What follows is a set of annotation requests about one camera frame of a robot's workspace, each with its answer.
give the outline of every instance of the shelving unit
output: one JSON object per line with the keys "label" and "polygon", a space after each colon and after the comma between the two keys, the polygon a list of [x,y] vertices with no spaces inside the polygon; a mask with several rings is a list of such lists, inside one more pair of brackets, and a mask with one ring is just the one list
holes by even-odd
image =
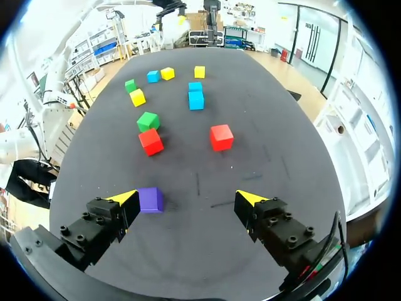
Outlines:
{"label": "shelving unit", "polygon": [[87,72],[98,68],[115,59],[117,47],[114,46],[106,51],[100,51],[110,44],[117,43],[118,37],[116,28],[112,20],[107,20],[99,25],[95,31],[89,30],[75,38],[77,52],[73,52],[66,77],[70,77],[79,72]]}
{"label": "shelving unit", "polygon": [[[353,39],[366,43],[360,36],[351,35],[346,56],[355,51],[349,49],[355,44]],[[364,56],[366,59],[366,52],[353,70],[345,57],[341,76],[314,122],[335,167],[347,221],[389,197],[395,161],[394,120],[387,86],[377,60],[369,56],[370,60],[364,61]]]}

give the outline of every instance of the door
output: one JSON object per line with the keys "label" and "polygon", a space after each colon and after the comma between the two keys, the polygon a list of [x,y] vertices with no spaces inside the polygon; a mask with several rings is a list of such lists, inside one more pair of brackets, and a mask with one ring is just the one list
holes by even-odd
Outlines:
{"label": "door", "polygon": [[319,91],[333,63],[338,18],[311,8],[299,9],[298,35],[291,64]]}
{"label": "door", "polygon": [[278,4],[278,13],[279,26],[277,27],[274,47],[279,51],[287,50],[287,62],[289,62],[296,35],[298,7],[296,5]]}

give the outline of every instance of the blue cube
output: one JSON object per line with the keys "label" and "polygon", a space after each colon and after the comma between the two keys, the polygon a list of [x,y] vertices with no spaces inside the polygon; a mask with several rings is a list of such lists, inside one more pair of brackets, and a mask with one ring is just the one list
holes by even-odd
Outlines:
{"label": "blue cube", "polygon": [[203,88],[202,88],[202,83],[189,83],[188,84],[188,90],[189,92],[196,92],[196,91],[201,91],[203,92]]}
{"label": "blue cube", "polygon": [[148,82],[157,83],[160,80],[160,72],[158,70],[148,72]]}
{"label": "blue cube", "polygon": [[190,110],[203,110],[205,107],[205,98],[203,92],[195,91],[188,92],[189,109]]}

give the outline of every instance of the screw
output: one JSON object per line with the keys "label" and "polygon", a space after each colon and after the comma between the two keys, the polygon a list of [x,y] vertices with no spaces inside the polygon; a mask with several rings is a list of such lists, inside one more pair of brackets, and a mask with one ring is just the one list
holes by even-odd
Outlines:
{"label": "screw", "polygon": [[90,214],[89,214],[89,212],[84,212],[84,213],[82,213],[82,218],[85,219],[85,220],[90,219]]}
{"label": "screw", "polygon": [[64,235],[64,236],[70,235],[70,230],[68,229],[67,226],[61,226],[61,227],[60,227],[60,232],[61,232],[61,234]]}
{"label": "screw", "polygon": [[104,219],[104,218],[98,217],[98,218],[96,219],[96,224],[104,224],[104,223],[105,223],[105,219]]}
{"label": "screw", "polygon": [[86,238],[82,234],[77,235],[75,240],[78,242],[79,245],[84,245],[86,243]]}
{"label": "screw", "polygon": [[293,218],[292,213],[290,213],[290,212],[285,212],[285,213],[284,213],[284,219],[285,219],[286,221],[289,221],[291,218]]}
{"label": "screw", "polygon": [[312,236],[314,233],[313,233],[313,231],[314,231],[315,229],[314,229],[314,227],[306,227],[306,229],[305,229],[305,235],[306,236]]}
{"label": "screw", "polygon": [[287,238],[287,245],[288,246],[295,246],[297,241],[298,241],[297,237],[294,236],[294,235],[291,235],[289,238]]}
{"label": "screw", "polygon": [[278,222],[277,218],[269,218],[268,225],[274,226]]}

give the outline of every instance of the box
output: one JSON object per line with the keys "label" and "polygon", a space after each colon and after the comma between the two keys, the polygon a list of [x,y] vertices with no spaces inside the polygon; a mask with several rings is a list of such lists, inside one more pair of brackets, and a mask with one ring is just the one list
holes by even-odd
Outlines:
{"label": "box", "polygon": [[99,82],[103,77],[105,77],[105,71],[103,68],[95,71],[95,79],[97,82]]}
{"label": "box", "polygon": [[[188,13],[187,19],[189,21],[189,26],[191,30],[205,30],[207,29],[206,22],[207,13],[205,11],[200,11],[198,13]],[[223,22],[221,21],[220,14],[217,14],[217,30],[223,30]]]}

